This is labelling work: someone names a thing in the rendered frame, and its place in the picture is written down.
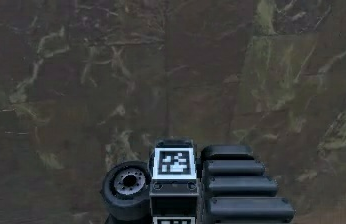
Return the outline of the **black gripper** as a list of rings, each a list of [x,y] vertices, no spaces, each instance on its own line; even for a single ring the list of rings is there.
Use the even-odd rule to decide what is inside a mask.
[[[108,212],[105,224],[151,224],[150,182],[146,162],[126,161],[114,166],[100,190]]]

